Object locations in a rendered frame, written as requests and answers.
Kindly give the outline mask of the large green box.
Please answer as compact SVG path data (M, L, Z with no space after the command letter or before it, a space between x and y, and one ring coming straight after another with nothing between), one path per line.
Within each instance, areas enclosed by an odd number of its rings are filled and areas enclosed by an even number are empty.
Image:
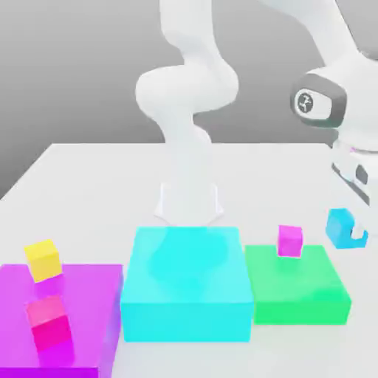
M255 325L345 325L351 298L326 249L306 245L300 258L278 256L273 244L247 245Z

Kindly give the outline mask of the small yellow cube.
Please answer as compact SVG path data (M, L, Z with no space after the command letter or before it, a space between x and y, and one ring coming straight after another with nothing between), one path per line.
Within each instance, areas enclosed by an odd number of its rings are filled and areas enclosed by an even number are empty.
M58 250L51 239L24 247L31 276L36 283L62 274Z

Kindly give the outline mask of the small pink cube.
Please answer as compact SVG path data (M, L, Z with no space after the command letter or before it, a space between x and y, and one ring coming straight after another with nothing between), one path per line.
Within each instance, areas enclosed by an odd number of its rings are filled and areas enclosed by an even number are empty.
M43 351L72 337L69 318L61 296L50 295L25 306L35 346Z

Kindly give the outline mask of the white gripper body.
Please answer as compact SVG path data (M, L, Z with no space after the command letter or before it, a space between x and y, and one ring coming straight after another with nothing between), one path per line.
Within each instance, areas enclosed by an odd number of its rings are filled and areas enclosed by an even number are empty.
M378 233L378 161L358 161L353 168L354 175L347 179L335 162L331 164L333 200L347 207L360 227Z

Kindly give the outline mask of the large cyan box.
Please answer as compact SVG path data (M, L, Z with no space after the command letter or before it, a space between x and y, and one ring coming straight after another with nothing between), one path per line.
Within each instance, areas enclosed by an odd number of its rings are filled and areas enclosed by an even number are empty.
M135 343L247 343L254 301L237 227L139 227L120 299Z

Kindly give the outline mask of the small blue cube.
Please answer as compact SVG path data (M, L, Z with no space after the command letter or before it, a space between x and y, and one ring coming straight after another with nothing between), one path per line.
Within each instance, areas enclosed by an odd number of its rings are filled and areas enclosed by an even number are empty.
M368 232L363 231L360 238L353 238L352 231L355 220L347 208L332 208L329 210L326 235L336 249L364 248L368 240Z

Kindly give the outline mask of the large magenta box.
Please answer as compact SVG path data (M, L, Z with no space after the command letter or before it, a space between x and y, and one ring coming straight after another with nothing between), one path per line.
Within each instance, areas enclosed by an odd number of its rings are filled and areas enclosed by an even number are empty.
M111 378L120 336L119 264L65 264L35 283L25 264L0 266L0 378ZM38 351L25 306L59 295L72 337Z

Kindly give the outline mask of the small magenta cube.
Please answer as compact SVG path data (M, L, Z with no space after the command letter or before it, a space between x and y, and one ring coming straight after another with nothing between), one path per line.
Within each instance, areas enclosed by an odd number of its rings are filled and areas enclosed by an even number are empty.
M301 227L278 226L278 256L300 258L303 248L303 230Z

